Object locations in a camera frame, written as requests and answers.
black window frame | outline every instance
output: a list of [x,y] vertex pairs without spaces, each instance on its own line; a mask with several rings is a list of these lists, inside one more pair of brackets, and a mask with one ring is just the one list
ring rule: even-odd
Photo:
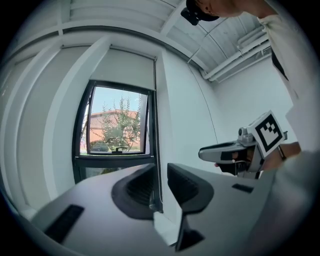
[[[154,73],[154,87],[156,89],[156,77]],[[94,155],[81,155],[80,154],[80,141],[82,134],[82,124],[85,116],[87,104],[89,109],[87,114],[87,127],[86,132],[90,132],[90,115],[94,90],[96,87],[106,87],[118,90],[125,90],[129,92],[141,93],[147,95],[146,111],[148,116],[145,117],[144,138],[147,137],[147,123],[149,124],[149,154],[146,153],[147,143],[144,142],[144,149],[142,152],[135,153],[122,153],[121,155],[106,155],[105,153],[94,153]],[[157,174],[154,175],[154,200],[156,208],[162,211],[162,184],[161,184],[161,167],[160,167],[160,152],[159,152],[159,133],[158,133],[158,111],[157,111],[157,93],[156,90],[150,90],[133,85],[103,81],[103,80],[89,80],[87,87],[82,95],[79,108],[76,114],[76,119],[73,129],[72,138],[72,165],[75,183],[86,179],[86,168],[128,168],[144,164],[155,164]]]

black rectangular slot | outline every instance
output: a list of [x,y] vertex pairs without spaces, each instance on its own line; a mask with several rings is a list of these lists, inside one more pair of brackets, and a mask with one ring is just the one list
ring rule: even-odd
[[254,188],[252,186],[241,185],[241,184],[238,184],[238,183],[234,184],[232,186],[232,188],[234,188],[236,190],[241,190],[241,191],[249,193],[249,194],[254,190]]
[[81,206],[70,205],[44,233],[61,244],[83,211]]

sky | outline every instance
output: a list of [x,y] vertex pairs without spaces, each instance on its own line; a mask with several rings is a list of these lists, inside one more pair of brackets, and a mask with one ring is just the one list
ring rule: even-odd
[[113,105],[115,102],[115,108],[119,109],[119,102],[121,99],[121,95],[124,98],[130,98],[130,109],[131,111],[137,111],[139,106],[139,93],[130,92],[126,90],[118,90],[112,88],[105,88],[105,87],[96,87],[94,96],[93,96],[93,103],[91,108],[91,113],[98,113],[103,111],[103,105],[105,103],[106,109],[114,109]]

roller blind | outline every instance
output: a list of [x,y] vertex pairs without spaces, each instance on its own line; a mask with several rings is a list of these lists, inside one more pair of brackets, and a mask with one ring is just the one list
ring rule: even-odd
[[154,90],[154,61],[134,53],[109,49],[91,79]]

white sleeve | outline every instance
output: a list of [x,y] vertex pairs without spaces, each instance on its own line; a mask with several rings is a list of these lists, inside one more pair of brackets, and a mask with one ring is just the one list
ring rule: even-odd
[[259,22],[265,27],[269,41],[287,80],[281,78],[295,104],[313,85],[319,85],[319,62],[309,41],[297,25],[279,15],[270,15]]

